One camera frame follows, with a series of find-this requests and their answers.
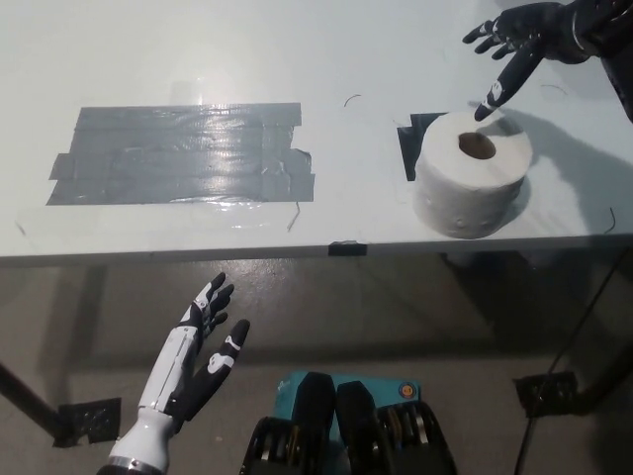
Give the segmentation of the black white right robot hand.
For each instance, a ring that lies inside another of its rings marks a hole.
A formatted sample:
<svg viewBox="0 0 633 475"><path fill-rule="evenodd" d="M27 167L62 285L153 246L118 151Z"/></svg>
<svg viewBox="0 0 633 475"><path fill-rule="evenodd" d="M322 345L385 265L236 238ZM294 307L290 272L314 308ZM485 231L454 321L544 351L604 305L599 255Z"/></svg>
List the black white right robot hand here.
<svg viewBox="0 0 633 475"><path fill-rule="evenodd" d="M574 11L569 5L539 2L502 11L469 32L463 42L477 43L475 53L489 49L492 59L512 59L477 107L474 119L480 122L506 104L525 84L544 59L579 64L588 54L578 46L573 32Z"/></svg>

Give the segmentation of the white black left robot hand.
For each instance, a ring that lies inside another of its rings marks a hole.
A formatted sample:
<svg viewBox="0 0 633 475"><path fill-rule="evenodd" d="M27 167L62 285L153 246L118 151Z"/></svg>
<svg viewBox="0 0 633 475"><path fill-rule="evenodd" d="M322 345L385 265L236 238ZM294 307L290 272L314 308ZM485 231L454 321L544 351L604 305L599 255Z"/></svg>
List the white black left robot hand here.
<svg viewBox="0 0 633 475"><path fill-rule="evenodd" d="M169 441L204 408L228 378L250 322L238 321L209 362L195 368L206 338L226 321L234 286L221 272L195 297L172 328L137 404L136 422L113 446L101 474L165 474Z"/></svg>

